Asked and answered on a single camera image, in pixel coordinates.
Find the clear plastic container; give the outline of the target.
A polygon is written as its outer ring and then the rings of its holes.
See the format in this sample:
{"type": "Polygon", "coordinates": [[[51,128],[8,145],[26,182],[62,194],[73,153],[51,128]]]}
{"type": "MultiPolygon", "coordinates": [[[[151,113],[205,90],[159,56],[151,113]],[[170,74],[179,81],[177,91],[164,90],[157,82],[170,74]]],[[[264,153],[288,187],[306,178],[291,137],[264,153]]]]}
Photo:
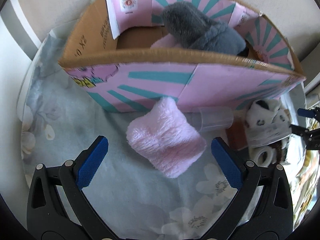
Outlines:
{"type": "Polygon", "coordinates": [[[190,116],[190,124],[198,132],[228,129],[233,121],[234,114],[229,107],[200,107],[190,116]]]}

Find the white tape roll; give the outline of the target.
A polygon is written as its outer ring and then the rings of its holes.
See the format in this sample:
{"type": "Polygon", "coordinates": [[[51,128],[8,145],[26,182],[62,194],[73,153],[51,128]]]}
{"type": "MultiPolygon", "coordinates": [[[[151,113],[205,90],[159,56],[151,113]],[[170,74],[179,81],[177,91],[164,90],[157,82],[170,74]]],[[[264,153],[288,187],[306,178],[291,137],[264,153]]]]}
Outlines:
{"type": "Polygon", "coordinates": [[[268,167],[276,162],[276,150],[270,146],[253,148],[249,156],[260,167],[268,167]]]}

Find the white patterned sock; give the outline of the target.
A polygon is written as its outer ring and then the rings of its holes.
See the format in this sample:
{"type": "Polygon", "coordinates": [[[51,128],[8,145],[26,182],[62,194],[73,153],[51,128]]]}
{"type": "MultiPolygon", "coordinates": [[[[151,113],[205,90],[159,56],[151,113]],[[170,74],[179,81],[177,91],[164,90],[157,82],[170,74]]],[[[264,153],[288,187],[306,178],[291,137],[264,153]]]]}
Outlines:
{"type": "Polygon", "coordinates": [[[253,101],[245,116],[249,147],[262,147],[287,138],[291,134],[290,125],[290,117],[279,100],[253,101]]]}

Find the pink fluffy sock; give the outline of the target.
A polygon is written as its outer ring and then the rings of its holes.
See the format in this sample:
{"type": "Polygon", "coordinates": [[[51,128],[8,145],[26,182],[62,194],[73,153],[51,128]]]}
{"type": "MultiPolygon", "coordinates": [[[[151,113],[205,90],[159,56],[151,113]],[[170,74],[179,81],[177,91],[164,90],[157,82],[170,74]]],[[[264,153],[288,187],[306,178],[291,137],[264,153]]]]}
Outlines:
{"type": "Polygon", "coordinates": [[[161,98],[152,110],[130,122],[128,144],[167,178],[183,174],[207,147],[174,99],[161,98]]]}
{"type": "Polygon", "coordinates": [[[168,34],[153,43],[150,48],[182,48],[182,46],[173,35],[168,34]]]}

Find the brown scrunchie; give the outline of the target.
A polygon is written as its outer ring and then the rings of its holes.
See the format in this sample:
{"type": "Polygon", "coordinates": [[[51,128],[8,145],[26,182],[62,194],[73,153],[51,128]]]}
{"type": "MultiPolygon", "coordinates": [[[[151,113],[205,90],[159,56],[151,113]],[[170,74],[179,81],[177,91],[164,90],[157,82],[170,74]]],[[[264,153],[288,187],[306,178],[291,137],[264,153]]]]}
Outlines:
{"type": "Polygon", "coordinates": [[[272,144],[272,147],[276,150],[276,163],[281,165],[289,165],[289,161],[287,160],[289,143],[289,138],[285,138],[272,144]]]}

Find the blue grey fluffy sock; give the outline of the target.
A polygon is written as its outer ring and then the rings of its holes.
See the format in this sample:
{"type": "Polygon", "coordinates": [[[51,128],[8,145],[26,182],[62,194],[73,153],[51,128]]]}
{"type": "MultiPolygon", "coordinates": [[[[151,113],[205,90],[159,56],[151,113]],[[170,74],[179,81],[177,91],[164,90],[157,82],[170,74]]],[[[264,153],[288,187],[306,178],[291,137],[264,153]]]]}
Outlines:
{"type": "Polygon", "coordinates": [[[209,18],[190,2],[168,5],[161,19],[184,49],[237,55],[246,47],[245,39],[234,28],[209,18]]]}

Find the floral yellow blanket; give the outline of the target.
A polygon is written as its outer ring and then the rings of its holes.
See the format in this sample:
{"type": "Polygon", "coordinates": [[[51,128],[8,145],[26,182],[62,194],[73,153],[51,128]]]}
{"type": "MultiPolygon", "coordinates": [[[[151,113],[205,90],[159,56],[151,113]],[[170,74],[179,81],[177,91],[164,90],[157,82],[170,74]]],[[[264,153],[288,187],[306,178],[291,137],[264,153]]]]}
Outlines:
{"type": "MultiPolygon", "coordinates": [[[[307,118],[307,129],[319,128],[319,118],[307,118]]],[[[303,139],[293,134],[290,152],[298,160],[299,171],[291,183],[293,202],[293,228],[296,229],[319,198],[319,150],[307,150],[303,139]]]]}

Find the pink cardboard box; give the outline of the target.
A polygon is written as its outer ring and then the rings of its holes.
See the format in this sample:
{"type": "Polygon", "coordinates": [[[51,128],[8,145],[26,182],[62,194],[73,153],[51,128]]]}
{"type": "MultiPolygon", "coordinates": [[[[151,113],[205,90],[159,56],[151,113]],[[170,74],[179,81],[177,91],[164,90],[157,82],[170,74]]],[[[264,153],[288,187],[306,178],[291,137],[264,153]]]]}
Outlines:
{"type": "Polygon", "coordinates": [[[169,96],[180,110],[279,98],[304,81],[286,38],[270,19],[240,0],[93,0],[71,32],[60,66],[103,109],[144,112],[169,96]],[[243,52],[154,47],[168,33],[161,13],[189,2],[244,39],[243,52]]]}

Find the floral light blue cloth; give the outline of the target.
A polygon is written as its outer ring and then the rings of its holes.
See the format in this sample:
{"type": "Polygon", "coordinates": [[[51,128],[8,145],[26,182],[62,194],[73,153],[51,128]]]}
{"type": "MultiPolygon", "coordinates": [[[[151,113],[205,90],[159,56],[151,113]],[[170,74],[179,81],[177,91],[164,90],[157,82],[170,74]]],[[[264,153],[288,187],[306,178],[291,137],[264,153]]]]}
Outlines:
{"type": "Polygon", "coordinates": [[[169,213],[186,207],[192,218],[220,215],[235,190],[217,166],[210,150],[176,179],[165,178],[126,141],[126,129],[139,113],[109,113],[58,65],[64,40],[48,36],[35,58],[23,123],[35,136],[35,146],[24,161],[31,185],[27,228],[36,239],[61,239],[56,223],[72,233],[80,223],[56,181],[68,159],[99,135],[107,137],[108,154],[84,195],[100,217],[122,238],[176,239],[161,229],[171,222],[169,213]]]}

